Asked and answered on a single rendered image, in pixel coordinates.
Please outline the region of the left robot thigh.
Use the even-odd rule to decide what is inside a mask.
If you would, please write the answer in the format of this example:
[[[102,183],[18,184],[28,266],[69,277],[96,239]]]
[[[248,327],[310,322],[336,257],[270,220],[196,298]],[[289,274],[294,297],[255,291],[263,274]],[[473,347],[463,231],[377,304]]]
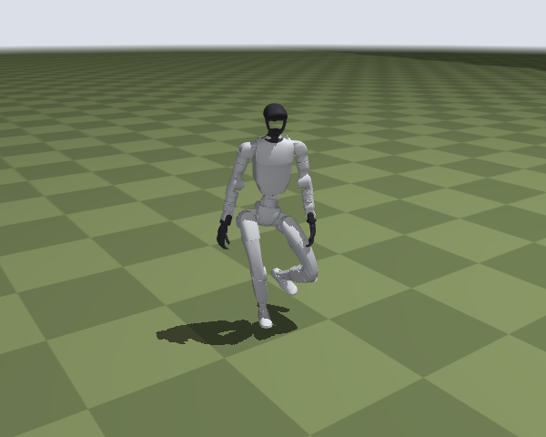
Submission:
[[[276,230],[286,236],[289,246],[302,263],[303,266],[299,270],[299,275],[306,281],[315,279],[319,271],[316,258],[312,247],[306,247],[309,244],[308,238],[297,221],[280,212]]]

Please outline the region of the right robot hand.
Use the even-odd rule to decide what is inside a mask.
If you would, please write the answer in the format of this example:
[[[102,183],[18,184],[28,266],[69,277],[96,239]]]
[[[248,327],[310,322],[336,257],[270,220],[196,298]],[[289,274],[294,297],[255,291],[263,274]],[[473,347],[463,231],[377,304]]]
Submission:
[[[228,240],[227,233],[228,233],[228,226],[231,223],[231,219],[232,219],[232,216],[227,215],[225,221],[223,221],[222,219],[219,221],[221,223],[221,225],[220,225],[220,227],[218,228],[218,231],[217,231],[217,242],[221,246],[222,249],[228,249],[226,247],[226,245],[225,245],[225,239],[226,239],[227,244],[228,245],[230,244],[230,242]]]

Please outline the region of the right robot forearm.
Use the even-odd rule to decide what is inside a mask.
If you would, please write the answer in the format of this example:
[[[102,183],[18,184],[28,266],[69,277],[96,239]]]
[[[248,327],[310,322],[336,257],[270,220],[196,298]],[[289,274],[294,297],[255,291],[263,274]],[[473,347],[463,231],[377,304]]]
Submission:
[[[236,180],[234,178],[231,178],[227,184],[226,199],[223,207],[223,212],[220,216],[223,221],[225,221],[227,215],[231,215],[233,219],[233,213],[235,211],[236,201],[238,197],[238,193],[234,190],[235,186]]]

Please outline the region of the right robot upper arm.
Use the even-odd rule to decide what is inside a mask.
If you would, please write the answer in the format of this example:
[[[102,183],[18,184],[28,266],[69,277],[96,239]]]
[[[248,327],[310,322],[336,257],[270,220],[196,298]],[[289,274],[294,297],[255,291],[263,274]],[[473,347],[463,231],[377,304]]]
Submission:
[[[236,180],[236,186],[234,190],[241,190],[245,187],[245,180],[242,179],[242,175],[246,170],[248,159],[252,158],[255,154],[256,146],[256,141],[251,141],[242,143],[238,147],[238,154],[232,169],[232,175],[230,177]]]

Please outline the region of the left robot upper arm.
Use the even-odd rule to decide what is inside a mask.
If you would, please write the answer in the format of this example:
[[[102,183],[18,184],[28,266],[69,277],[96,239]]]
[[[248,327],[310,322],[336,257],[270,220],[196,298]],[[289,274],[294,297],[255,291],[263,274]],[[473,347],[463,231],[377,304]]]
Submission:
[[[297,178],[298,181],[298,187],[299,188],[309,188],[308,183],[308,171],[309,171],[309,164],[308,164],[308,148],[307,146],[297,140],[291,140],[295,151],[294,154],[297,155],[296,162],[298,167],[298,173],[299,177]]]

